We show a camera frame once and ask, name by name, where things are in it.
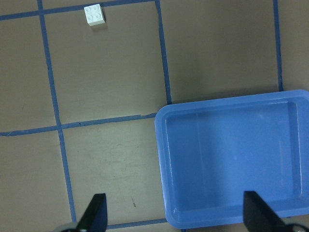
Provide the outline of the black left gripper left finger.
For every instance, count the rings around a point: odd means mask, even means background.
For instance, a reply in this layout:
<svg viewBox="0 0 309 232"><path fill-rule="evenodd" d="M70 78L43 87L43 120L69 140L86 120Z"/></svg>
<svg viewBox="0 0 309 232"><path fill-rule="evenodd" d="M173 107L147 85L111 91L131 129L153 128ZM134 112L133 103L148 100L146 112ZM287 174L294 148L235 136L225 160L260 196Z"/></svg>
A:
<svg viewBox="0 0 309 232"><path fill-rule="evenodd" d="M108 213L105 193L95 194L76 226L78 232L105 232Z"/></svg>

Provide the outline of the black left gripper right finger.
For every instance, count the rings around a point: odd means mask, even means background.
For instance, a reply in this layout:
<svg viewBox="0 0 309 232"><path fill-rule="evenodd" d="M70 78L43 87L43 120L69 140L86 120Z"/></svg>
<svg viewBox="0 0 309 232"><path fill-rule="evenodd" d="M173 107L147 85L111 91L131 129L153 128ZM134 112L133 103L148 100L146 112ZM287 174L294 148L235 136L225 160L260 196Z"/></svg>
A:
<svg viewBox="0 0 309 232"><path fill-rule="evenodd" d="M255 192L244 191L243 223L249 232L289 232L286 225Z"/></svg>

